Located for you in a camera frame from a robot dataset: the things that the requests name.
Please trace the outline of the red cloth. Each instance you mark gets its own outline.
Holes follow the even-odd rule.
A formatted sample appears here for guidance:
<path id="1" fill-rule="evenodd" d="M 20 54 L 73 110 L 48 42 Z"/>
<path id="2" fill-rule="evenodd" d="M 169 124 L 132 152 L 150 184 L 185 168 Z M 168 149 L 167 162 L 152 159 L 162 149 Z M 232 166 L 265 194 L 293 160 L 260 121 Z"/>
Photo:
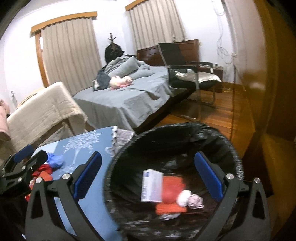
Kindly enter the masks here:
<path id="1" fill-rule="evenodd" d="M 35 180 L 39 177 L 43 178 L 45 181 L 52 181 L 53 169 L 50 167 L 49 164 L 43 164 L 41 167 L 38 168 L 37 171 L 35 171 L 32 174 L 32 180 L 29 182 L 29 188 L 32 190 Z"/>

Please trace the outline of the blue plastic bag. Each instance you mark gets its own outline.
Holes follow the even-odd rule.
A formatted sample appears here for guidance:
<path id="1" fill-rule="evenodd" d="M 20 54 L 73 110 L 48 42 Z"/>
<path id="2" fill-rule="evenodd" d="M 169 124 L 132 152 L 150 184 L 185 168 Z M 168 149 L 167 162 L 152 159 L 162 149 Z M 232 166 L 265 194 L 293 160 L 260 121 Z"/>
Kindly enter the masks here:
<path id="1" fill-rule="evenodd" d="M 52 169 L 59 169 L 63 166 L 64 159 L 63 156 L 47 153 L 47 163 Z"/>

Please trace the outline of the pink sock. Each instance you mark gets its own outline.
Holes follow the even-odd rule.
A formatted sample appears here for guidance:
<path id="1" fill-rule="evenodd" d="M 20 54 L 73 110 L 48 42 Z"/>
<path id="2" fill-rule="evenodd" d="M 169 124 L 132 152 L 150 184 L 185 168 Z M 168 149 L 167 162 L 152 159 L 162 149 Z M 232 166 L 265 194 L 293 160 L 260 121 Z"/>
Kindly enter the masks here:
<path id="1" fill-rule="evenodd" d="M 189 197 L 187 206 L 192 210 L 202 209 L 204 208 L 203 198 L 197 194 L 193 194 Z"/>

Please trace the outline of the white tissue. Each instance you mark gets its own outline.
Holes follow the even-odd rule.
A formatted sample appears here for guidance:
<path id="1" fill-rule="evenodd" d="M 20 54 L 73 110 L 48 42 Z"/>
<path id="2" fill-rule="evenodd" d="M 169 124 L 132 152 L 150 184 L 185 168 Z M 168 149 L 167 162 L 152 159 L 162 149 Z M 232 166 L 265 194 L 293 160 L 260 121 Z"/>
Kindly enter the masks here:
<path id="1" fill-rule="evenodd" d="M 177 197 L 177 200 L 176 200 L 177 205 L 180 207 L 186 207 L 191 195 L 192 195 L 192 192 L 190 190 L 183 190 Z"/>

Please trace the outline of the orange knit cloth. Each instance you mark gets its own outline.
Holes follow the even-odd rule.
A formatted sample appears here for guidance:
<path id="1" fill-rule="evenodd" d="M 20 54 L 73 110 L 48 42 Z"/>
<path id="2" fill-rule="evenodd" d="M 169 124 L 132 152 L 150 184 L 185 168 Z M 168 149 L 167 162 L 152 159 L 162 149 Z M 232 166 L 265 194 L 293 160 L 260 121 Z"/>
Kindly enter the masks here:
<path id="1" fill-rule="evenodd" d="M 163 178 L 162 202 L 155 207 L 157 215 L 186 213 L 186 207 L 177 205 L 178 195 L 185 190 L 185 184 L 182 177 L 165 176 Z"/>

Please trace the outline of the white cardboard box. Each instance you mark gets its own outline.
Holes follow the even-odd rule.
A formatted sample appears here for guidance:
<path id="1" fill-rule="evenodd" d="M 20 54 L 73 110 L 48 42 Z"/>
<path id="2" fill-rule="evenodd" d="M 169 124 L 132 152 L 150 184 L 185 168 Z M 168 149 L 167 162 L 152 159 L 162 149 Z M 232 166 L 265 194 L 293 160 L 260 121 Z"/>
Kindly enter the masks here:
<path id="1" fill-rule="evenodd" d="M 141 202 L 162 202 L 163 173 L 148 169 L 142 174 Z"/>

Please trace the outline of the black lined trash bin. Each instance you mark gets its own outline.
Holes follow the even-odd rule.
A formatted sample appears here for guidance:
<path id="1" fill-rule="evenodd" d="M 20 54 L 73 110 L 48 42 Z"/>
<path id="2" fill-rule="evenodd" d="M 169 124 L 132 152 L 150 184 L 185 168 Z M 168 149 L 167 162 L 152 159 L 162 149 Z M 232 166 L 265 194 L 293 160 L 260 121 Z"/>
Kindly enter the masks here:
<path id="1" fill-rule="evenodd" d="M 214 213 L 217 201 L 210 196 L 194 164 L 196 153 L 223 172 L 243 179 L 243 165 L 230 141 L 204 123 L 179 123 L 136 135 L 112 159 L 104 180 L 104 202 L 124 240 L 192 240 Z M 166 220 L 166 205 L 142 202 L 145 170 L 164 176 L 164 197 L 172 200 L 189 190 L 203 199 L 204 207 L 192 210 L 175 206 Z"/>

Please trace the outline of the pink quilted jacket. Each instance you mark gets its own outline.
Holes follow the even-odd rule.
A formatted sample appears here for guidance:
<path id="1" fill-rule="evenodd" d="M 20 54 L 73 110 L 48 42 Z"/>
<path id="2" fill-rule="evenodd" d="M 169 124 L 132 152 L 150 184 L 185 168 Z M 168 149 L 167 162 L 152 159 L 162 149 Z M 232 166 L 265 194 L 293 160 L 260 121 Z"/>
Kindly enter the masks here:
<path id="1" fill-rule="evenodd" d="M 5 103 L 3 99 L 1 99 L 0 111 L 1 111 L 1 116 L 0 116 L 1 141 L 9 141 L 11 139 L 11 136 L 10 136 L 7 118 L 10 115 L 10 107 Z"/>

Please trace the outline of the beige blanket on rack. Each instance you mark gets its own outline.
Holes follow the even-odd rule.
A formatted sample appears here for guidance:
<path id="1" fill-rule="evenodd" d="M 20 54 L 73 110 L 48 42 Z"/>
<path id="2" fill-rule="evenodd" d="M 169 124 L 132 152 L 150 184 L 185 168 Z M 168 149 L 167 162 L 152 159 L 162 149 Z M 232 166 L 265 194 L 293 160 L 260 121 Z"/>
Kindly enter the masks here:
<path id="1" fill-rule="evenodd" d="M 74 135 L 85 132 L 86 114 L 66 86 L 56 82 L 29 98 L 8 117 L 11 140 L 6 145 L 17 152 L 66 120 Z"/>

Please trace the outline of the dark clothes on bed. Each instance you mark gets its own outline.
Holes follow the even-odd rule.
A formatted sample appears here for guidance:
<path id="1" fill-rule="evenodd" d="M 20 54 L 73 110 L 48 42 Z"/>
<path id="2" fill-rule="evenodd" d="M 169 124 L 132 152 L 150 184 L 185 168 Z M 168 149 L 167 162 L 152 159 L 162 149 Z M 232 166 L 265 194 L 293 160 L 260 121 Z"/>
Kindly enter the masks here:
<path id="1" fill-rule="evenodd" d="M 93 80 L 93 91 L 104 90 L 109 88 L 111 78 L 104 73 L 104 70 L 99 70 L 96 78 Z"/>

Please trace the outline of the pink plush toy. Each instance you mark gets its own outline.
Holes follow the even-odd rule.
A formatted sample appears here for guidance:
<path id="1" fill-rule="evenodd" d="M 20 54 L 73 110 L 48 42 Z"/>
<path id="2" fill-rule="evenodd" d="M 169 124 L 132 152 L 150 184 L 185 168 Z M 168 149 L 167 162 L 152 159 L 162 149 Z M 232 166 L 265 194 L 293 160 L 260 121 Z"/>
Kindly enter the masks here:
<path id="1" fill-rule="evenodd" d="M 133 84 L 133 79 L 130 76 L 125 76 L 123 78 L 119 76 L 114 76 L 109 82 L 109 86 L 112 89 L 120 89 Z"/>

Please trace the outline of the grey sheeted bed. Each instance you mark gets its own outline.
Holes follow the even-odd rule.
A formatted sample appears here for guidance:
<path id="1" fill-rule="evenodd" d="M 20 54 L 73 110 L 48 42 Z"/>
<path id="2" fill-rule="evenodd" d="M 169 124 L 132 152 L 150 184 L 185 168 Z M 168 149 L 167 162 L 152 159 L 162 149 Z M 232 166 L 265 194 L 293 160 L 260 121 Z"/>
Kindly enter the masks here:
<path id="1" fill-rule="evenodd" d="M 140 130 L 172 104 L 187 98 L 193 91 L 172 89 L 168 85 L 165 66 L 151 66 L 153 74 L 133 80 L 120 89 L 82 90 L 74 100 L 94 128 L 118 126 L 126 130 Z"/>

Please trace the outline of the wooden coat rack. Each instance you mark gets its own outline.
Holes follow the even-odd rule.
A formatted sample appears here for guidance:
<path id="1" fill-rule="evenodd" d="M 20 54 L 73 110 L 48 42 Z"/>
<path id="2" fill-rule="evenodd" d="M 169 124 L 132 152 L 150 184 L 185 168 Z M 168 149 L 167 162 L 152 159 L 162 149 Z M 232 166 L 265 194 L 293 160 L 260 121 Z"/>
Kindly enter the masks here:
<path id="1" fill-rule="evenodd" d="M 105 61 L 107 64 L 117 57 L 123 56 L 124 54 L 124 51 L 121 49 L 121 47 L 115 44 L 115 39 L 116 37 L 113 37 L 112 33 L 110 33 L 110 37 L 108 38 L 110 44 L 105 49 Z"/>

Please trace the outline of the dark wooden headboard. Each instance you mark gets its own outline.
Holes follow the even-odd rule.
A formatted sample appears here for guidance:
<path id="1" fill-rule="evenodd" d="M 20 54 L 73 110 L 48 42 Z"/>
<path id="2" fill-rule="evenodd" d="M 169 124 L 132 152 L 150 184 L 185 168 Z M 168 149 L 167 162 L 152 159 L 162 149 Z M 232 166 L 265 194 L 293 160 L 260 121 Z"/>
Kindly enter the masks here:
<path id="1" fill-rule="evenodd" d="M 189 62 L 199 62 L 199 40 L 159 43 L 150 48 L 137 50 L 137 59 L 151 66 L 186 65 Z"/>

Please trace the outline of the right beige curtain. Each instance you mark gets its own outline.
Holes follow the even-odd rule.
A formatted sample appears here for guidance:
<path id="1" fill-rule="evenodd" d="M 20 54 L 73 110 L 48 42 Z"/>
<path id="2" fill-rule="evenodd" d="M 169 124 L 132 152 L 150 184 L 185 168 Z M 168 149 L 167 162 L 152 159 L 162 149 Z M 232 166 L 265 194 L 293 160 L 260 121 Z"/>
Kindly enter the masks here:
<path id="1" fill-rule="evenodd" d="M 174 0 L 134 1 L 125 10 L 137 50 L 187 39 Z"/>

